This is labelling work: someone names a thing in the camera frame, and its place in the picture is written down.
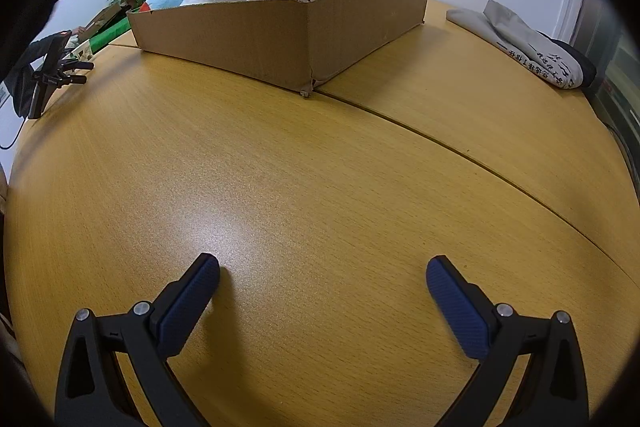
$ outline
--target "silver screw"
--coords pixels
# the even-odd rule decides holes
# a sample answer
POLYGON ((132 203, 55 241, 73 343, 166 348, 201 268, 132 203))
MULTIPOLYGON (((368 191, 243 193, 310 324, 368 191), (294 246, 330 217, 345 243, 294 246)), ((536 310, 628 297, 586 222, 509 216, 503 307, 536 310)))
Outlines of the silver screw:
POLYGON ((142 301, 136 304, 135 306, 133 306, 133 312, 136 315, 144 315, 146 312, 149 311, 149 308, 150 308, 149 303, 146 301, 142 301))
POLYGON ((87 308, 82 308, 81 310, 78 310, 76 312, 77 321, 84 321, 85 318, 87 318, 88 316, 89 316, 89 310, 87 308))
POLYGON ((569 316, 569 314, 563 311, 559 311, 558 313, 556 313, 556 319, 558 319, 558 322, 561 324, 568 324, 571 322, 571 317, 569 316))
POLYGON ((498 304, 495 307, 495 310, 498 312, 500 317, 511 317, 511 315, 513 315, 513 308, 508 304, 498 304))

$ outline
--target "black cable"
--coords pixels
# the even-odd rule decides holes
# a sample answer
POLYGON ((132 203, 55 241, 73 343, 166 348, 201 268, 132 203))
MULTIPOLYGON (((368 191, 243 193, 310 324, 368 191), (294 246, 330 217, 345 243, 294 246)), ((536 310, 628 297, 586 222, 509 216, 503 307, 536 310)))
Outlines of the black cable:
POLYGON ((11 145, 9 147, 4 147, 2 145, 0 145, 0 149, 2 149, 3 151, 8 151, 9 149, 11 149, 11 147, 14 146, 15 141, 18 139, 18 136, 20 136, 20 131, 22 131, 22 126, 24 125, 24 122, 26 122, 27 119, 24 118, 24 120, 22 120, 22 123, 20 124, 20 129, 18 129, 18 133, 15 135, 14 141, 11 142, 11 145))

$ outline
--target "torn cardboard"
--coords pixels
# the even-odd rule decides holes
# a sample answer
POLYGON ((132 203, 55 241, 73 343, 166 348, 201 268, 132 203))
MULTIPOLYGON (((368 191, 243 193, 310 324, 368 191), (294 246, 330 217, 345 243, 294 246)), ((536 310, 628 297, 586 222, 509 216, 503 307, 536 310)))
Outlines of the torn cardboard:
POLYGON ((427 0, 257 0, 129 13, 138 47, 308 94, 424 22, 427 0))

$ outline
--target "blue textured pad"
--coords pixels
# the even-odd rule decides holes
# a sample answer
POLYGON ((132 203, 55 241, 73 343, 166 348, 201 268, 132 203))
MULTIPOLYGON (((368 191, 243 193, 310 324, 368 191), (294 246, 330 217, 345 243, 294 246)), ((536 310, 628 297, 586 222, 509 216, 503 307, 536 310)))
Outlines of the blue textured pad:
POLYGON ((220 283, 218 260, 209 257, 158 324, 158 354, 174 357, 182 350, 220 283))
POLYGON ((484 360, 489 354, 488 327, 458 283, 436 258, 427 265, 427 287, 465 355, 470 359, 484 360))

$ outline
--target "green cloth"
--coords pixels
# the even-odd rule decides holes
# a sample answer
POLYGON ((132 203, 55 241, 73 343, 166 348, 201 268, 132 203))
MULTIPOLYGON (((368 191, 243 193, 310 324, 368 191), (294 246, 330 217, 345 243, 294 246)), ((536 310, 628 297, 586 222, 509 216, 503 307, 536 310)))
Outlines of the green cloth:
POLYGON ((131 29, 129 24, 129 18, 124 17, 123 20, 116 22, 113 26, 108 27, 104 31, 101 31, 97 35, 94 35, 89 39, 89 45, 91 46, 91 52, 96 54, 103 47, 105 47, 113 39, 121 36, 123 33, 128 32, 131 29))

